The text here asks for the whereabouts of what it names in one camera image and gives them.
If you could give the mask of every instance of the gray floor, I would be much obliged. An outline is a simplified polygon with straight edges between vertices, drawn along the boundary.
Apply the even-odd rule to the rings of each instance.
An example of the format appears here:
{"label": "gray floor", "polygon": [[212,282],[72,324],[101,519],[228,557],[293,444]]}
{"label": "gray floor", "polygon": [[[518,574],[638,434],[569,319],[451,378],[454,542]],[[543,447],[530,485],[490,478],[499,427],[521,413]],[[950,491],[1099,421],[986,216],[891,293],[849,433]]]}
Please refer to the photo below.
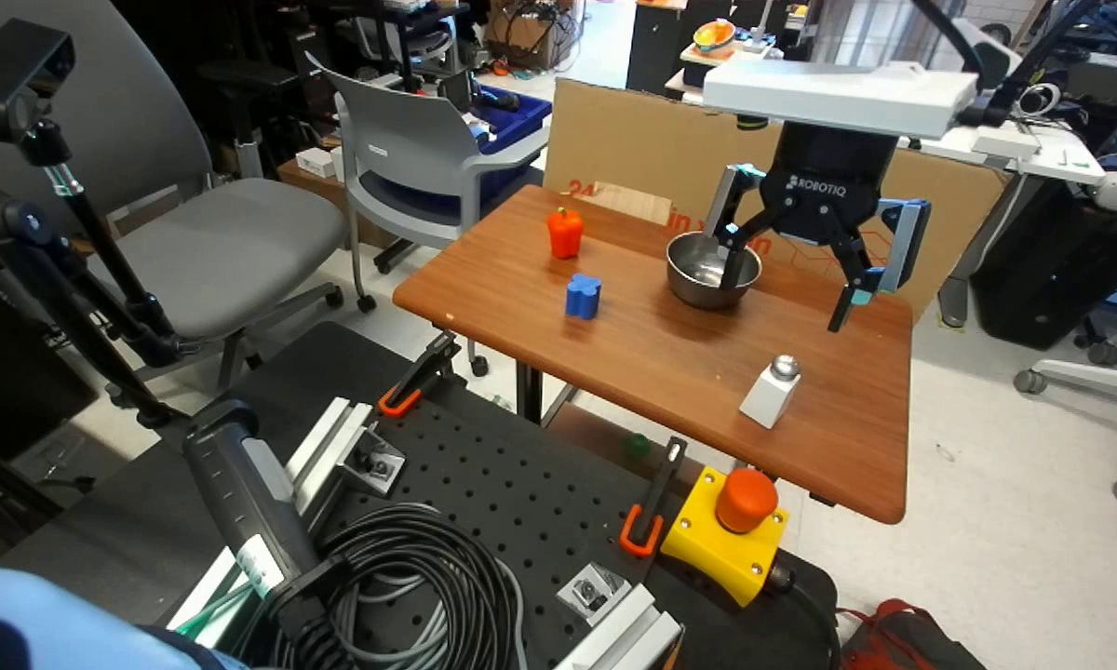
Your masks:
{"label": "gray floor", "polygon": [[[633,5],[587,5],[587,30],[561,76],[620,82],[626,27]],[[511,78],[547,94],[551,78]],[[399,311],[387,293],[420,267],[414,254],[393,277],[370,264],[381,309],[370,318],[331,311],[353,333],[417,354],[432,326]],[[346,282],[346,258],[322,277]],[[1048,387],[1041,398],[1011,392],[1011,373],[1037,354],[994,341],[976,324],[953,333],[935,311],[914,326],[912,424],[909,424],[909,514],[877,524],[829,510],[782,488],[788,505],[787,547],[829,571],[846,607],[876,607],[901,597],[927,607],[986,665],[1004,670],[1117,670],[1117,398]],[[203,376],[173,378],[167,398],[203,403]],[[471,382],[484,398],[511,398],[511,360]],[[579,398],[620,424],[664,427]],[[105,444],[119,458],[151,439],[128,413],[98,403],[72,433]]]}

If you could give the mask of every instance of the chair backrest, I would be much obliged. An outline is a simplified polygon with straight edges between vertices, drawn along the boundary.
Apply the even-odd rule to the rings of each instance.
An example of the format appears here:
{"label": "chair backrest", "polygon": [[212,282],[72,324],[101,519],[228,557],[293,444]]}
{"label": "chair backrest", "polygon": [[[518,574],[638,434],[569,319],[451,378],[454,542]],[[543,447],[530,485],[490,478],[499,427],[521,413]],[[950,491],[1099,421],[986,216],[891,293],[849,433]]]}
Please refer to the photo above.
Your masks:
{"label": "chair backrest", "polygon": [[[110,0],[0,0],[0,27],[7,19],[53,27],[74,41],[78,63],[53,102],[53,119],[98,210],[106,213],[173,182],[201,185],[212,168],[207,144]],[[16,144],[0,144],[0,190],[78,232],[48,177]]]}
{"label": "chair backrest", "polygon": [[346,176],[377,170],[387,182],[464,197],[471,176],[460,170],[480,154],[458,109],[443,97],[381,91],[320,67],[346,104]]}

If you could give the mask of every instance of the table leg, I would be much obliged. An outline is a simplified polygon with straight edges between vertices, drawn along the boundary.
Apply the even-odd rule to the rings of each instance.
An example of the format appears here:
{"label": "table leg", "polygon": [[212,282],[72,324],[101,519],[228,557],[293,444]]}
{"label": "table leg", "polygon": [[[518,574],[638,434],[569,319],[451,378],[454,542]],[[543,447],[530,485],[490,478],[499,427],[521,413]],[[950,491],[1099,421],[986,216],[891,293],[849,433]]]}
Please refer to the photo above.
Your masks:
{"label": "table leg", "polygon": [[543,421],[543,373],[518,360],[518,416]]}

